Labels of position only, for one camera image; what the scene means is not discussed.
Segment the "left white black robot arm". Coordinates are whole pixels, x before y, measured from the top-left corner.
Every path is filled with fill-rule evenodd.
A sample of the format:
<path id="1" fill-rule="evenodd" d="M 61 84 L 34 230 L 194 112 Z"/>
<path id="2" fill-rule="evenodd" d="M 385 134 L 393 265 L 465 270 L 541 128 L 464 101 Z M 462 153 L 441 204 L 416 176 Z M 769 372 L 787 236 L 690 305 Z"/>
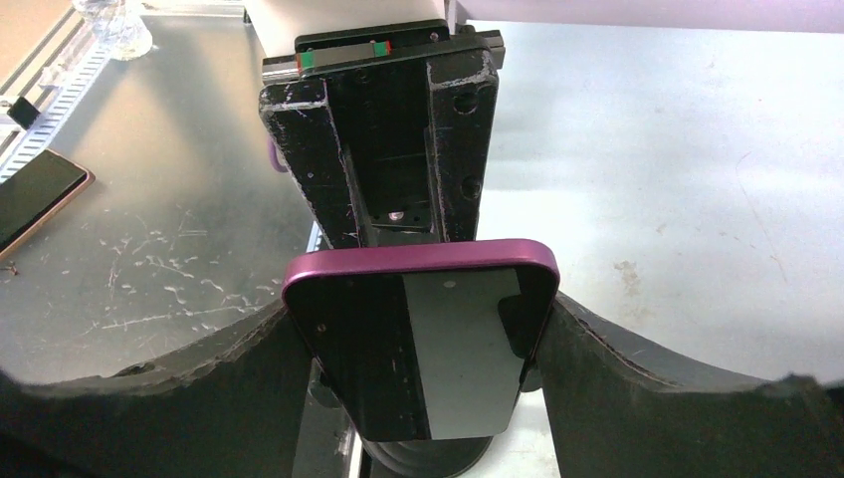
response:
<path id="1" fill-rule="evenodd" d="M 451 1 L 249 1 L 259 116 L 333 249 L 472 241 L 505 45 Z"/>

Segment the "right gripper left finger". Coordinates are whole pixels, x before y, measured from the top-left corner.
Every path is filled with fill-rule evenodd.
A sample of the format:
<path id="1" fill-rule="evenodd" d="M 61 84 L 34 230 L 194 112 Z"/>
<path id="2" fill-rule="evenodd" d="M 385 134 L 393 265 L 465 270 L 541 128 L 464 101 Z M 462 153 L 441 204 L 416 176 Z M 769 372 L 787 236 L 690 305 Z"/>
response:
<path id="1" fill-rule="evenodd" d="M 273 302 L 108 376 L 1 378 L 5 477 L 289 477 L 312 357 Z"/>

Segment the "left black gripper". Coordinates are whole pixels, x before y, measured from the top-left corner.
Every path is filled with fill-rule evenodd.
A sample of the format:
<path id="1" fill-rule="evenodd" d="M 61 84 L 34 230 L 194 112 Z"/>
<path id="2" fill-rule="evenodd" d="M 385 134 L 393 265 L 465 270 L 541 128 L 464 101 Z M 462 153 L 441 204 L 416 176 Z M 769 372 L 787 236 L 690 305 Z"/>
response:
<path id="1" fill-rule="evenodd" d="M 291 54 L 262 61 L 262 81 L 278 84 L 260 91 L 259 116 L 330 248 L 363 245 L 360 200 L 327 85 L 310 79 L 401 76 L 426 62 L 433 230 L 472 241 L 505 51 L 498 30 L 426 20 L 301 35 Z"/>

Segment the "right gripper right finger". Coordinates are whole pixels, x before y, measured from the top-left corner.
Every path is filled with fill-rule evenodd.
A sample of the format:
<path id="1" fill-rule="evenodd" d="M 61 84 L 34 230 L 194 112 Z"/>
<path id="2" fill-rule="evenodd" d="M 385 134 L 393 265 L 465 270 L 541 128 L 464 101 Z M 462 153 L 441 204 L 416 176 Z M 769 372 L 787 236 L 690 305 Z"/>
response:
<path id="1" fill-rule="evenodd" d="M 536 360 L 564 477 L 839 477 L 843 384 L 688 358 L 558 295 Z"/>

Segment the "purple phone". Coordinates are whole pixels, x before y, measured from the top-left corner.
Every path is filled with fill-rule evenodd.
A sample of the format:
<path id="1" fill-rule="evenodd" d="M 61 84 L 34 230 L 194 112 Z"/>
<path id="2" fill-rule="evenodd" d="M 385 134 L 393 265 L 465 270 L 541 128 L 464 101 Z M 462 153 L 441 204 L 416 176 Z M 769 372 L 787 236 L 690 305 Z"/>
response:
<path id="1" fill-rule="evenodd" d="M 450 440 L 508 428 L 558 285 L 546 245 L 496 239 L 312 252 L 282 297 L 362 438 Z"/>

